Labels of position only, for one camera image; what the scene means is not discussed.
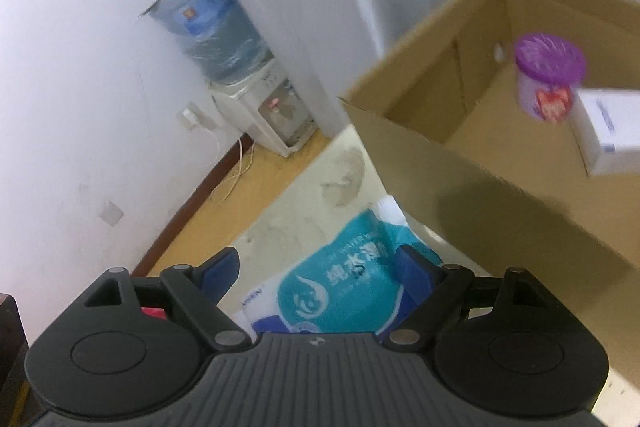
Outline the brown cardboard box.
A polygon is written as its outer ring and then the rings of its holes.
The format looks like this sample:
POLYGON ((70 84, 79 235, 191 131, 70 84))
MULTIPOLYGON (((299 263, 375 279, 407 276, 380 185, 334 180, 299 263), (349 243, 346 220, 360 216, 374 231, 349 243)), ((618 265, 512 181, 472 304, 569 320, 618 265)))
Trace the brown cardboard box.
POLYGON ((342 98, 386 191, 491 273, 529 269, 639 377, 639 180, 588 176, 569 124, 526 115, 533 31, 586 54, 590 87, 639 84, 637 0, 447 0, 342 98))

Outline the white wall plug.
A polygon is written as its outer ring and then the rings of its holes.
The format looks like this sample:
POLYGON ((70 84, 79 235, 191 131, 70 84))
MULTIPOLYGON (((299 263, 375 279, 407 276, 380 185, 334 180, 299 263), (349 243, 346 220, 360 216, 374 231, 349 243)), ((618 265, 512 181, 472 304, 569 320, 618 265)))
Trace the white wall plug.
POLYGON ((182 124, 189 131, 200 127, 206 130, 212 130, 213 126, 209 118, 204 115, 197 107, 186 106, 180 113, 179 117, 182 124))

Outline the blue wet wipes pack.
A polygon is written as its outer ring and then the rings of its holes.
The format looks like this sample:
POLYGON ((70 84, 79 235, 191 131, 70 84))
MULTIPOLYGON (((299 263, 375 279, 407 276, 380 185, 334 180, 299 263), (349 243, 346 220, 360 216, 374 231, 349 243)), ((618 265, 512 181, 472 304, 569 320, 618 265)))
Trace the blue wet wipes pack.
POLYGON ((332 242, 250 291, 242 301, 248 326, 257 334, 388 333, 416 307, 396 268, 401 245, 442 265, 396 200, 385 196, 348 221, 332 242))

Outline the blue water jug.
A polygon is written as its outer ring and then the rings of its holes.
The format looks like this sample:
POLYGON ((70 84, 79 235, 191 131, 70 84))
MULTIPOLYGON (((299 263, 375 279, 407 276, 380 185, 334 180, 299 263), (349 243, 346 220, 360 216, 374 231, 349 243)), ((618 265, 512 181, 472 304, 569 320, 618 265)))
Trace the blue water jug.
POLYGON ((272 59, 239 0, 156 0, 144 12, 210 82, 232 86, 272 59))

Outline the white water dispenser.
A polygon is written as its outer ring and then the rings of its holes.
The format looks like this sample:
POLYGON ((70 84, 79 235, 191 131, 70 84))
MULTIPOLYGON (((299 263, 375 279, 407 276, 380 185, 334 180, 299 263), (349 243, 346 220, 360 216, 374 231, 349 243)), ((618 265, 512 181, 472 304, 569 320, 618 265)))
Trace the white water dispenser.
POLYGON ((216 107, 231 126, 282 157, 297 153, 318 130, 275 58, 231 86, 215 83, 212 91, 216 107))

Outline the purple air freshener jar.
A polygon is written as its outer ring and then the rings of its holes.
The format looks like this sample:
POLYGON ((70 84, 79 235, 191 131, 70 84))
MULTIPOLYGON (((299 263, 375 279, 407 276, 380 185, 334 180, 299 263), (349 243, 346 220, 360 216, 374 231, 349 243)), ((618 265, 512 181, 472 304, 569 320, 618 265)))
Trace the purple air freshener jar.
POLYGON ((584 52, 562 37, 531 32, 515 43, 514 61, 520 109, 550 124, 563 121, 586 78, 584 52))

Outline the white carton box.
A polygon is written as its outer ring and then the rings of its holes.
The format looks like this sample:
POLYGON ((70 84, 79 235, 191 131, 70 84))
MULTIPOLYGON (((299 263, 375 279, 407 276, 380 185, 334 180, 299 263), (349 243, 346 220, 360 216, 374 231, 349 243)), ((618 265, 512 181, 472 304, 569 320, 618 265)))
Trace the white carton box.
POLYGON ((639 91, 579 89, 570 125, 589 176, 639 173, 639 91))

